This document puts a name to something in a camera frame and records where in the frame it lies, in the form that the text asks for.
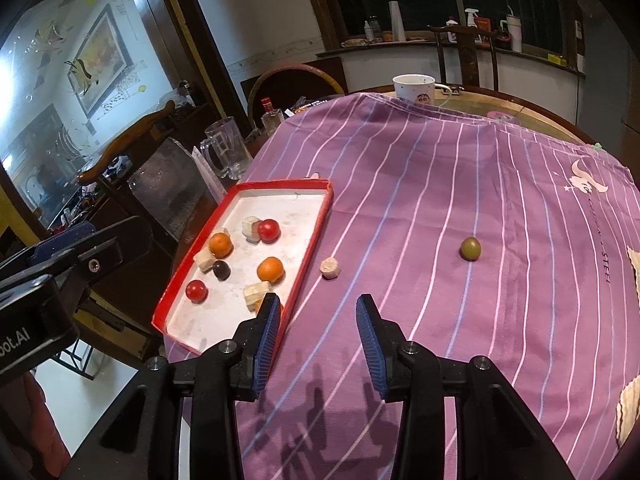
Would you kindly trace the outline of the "white cartoon mug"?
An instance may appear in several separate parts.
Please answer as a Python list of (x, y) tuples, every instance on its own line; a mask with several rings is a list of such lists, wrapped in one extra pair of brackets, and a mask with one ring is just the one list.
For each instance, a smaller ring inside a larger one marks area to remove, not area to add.
[(452, 96), (452, 89), (440, 84), (430, 75), (403, 74), (393, 78), (394, 91), (398, 99), (424, 105), (436, 105), (436, 91), (442, 92), (445, 104)]

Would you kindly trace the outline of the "glass liquor bottle red cap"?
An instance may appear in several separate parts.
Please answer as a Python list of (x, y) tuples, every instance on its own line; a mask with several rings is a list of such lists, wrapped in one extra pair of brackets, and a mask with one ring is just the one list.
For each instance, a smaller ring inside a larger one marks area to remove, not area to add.
[(264, 108), (264, 114), (262, 114), (262, 125), (264, 126), (265, 134), (272, 136), (277, 131), (277, 128), (284, 122), (284, 115), (280, 108), (275, 108), (270, 98), (262, 98), (262, 107)]

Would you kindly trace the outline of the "white paper roll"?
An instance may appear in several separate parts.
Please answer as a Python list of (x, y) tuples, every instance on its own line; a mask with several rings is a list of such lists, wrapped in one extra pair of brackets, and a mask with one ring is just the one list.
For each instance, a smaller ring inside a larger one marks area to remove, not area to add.
[(388, 6), (390, 7), (390, 24), (392, 24), (393, 42), (405, 42), (406, 33), (399, 3), (397, 1), (390, 1)]

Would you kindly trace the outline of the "dark purple plum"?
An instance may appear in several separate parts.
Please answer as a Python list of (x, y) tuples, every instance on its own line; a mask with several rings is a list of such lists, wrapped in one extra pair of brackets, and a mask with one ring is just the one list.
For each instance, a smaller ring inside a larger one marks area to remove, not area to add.
[(228, 280), (231, 275), (231, 268), (224, 260), (216, 260), (212, 266), (213, 274), (218, 281)]

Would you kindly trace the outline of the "green olive fruit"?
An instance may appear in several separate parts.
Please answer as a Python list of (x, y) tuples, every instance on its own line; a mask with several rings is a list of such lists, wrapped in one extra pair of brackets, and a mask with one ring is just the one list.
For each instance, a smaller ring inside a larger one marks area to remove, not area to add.
[(480, 241), (474, 236), (465, 238), (460, 244), (459, 254), (466, 261), (476, 261), (482, 254)]

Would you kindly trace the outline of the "white tumbler cup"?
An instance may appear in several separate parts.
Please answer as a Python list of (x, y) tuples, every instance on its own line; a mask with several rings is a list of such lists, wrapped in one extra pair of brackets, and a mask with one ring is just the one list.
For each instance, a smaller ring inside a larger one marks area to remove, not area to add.
[(501, 28), (509, 34), (511, 41), (511, 50), (514, 52), (523, 52), (523, 38), (522, 38), (522, 22), (521, 19), (515, 15), (512, 8), (508, 6), (508, 13), (506, 18), (500, 21)]

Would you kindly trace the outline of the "glass beer mug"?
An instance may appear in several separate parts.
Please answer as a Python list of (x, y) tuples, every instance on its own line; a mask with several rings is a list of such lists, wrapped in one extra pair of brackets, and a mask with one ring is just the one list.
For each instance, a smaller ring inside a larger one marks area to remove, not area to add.
[(205, 129), (200, 151), (218, 177), (233, 181), (242, 179), (253, 160), (233, 117), (219, 119)]

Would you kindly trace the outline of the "red rimmed white tray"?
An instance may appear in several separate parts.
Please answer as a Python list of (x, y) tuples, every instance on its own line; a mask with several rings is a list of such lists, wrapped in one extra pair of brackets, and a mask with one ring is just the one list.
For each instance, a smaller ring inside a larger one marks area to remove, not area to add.
[[(247, 309), (243, 288), (258, 283), (256, 269), (262, 260), (277, 257), (285, 270), (282, 280), (271, 287), (281, 303), (276, 340), (276, 346), (280, 347), (332, 200), (332, 184), (326, 179), (284, 179), (235, 185), (178, 264), (155, 308), (152, 325), (177, 346), (194, 354), (230, 338), (241, 322), (255, 316)], [(248, 216), (276, 220), (281, 229), (279, 239), (272, 244), (249, 243), (241, 231), (241, 222)], [(208, 247), (214, 233), (223, 230), (229, 233), (233, 250), (224, 259), (231, 268), (231, 275), (222, 282), (212, 271), (202, 273), (193, 256)], [(186, 284), (192, 280), (201, 280), (208, 288), (208, 296), (201, 304), (186, 298)]]

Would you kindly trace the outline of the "small orange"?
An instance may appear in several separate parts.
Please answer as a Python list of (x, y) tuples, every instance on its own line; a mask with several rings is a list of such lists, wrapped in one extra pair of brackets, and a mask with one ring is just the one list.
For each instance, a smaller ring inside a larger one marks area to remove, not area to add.
[(227, 258), (232, 253), (233, 243), (226, 232), (214, 233), (208, 241), (208, 249), (217, 259)]

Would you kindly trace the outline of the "large white chunk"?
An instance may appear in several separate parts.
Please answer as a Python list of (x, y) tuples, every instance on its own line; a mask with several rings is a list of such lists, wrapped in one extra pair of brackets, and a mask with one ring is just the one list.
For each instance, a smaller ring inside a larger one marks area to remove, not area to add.
[(270, 292), (271, 284), (268, 281), (261, 281), (245, 286), (243, 288), (243, 298), (247, 309), (257, 314), (265, 296)]

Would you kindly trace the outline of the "large red tomato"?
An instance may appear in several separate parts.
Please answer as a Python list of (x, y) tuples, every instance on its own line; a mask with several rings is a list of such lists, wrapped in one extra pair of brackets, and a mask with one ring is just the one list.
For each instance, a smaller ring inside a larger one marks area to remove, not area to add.
[(280, 235), (280, 224), (273, 219), (264, 219), (258, 222), (257, 232), (259, 239), (266, 244), (276, 242)]

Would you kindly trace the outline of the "small red tomato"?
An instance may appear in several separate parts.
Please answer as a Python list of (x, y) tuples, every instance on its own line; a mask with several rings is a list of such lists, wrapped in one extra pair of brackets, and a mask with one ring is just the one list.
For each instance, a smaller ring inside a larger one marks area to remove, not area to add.
[(208, 288), (201, 280), (192, 280), (186, 284), (186, 298), (194, 304), (201, 304), (208, 296)]

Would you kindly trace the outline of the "large orange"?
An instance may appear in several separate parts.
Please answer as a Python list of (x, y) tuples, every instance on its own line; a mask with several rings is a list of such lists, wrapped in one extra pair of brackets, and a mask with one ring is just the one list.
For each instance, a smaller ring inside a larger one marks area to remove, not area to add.
[(261, 282), (276, 284), (284, 277), (285, 270), (282, 261), (277, 257), (268, 257), (258, 264), (257, 277)]

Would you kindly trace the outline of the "framed fish painting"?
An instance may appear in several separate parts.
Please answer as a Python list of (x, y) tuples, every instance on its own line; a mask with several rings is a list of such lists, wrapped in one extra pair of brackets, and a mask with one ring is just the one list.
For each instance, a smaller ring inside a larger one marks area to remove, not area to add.
[(132, 58), (107, 3), (67, 65), (73, 95), (90, 118), (132, 67)]

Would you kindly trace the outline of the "white spray bottle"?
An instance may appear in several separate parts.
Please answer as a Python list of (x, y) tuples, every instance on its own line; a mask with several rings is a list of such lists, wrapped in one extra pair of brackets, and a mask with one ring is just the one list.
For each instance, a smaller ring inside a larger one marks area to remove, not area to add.
[(466, 26), (476, 27), (476, 19), (478, 18), (478, 10), (473, 8), (466, 8), (464, 10), (466, 14)]

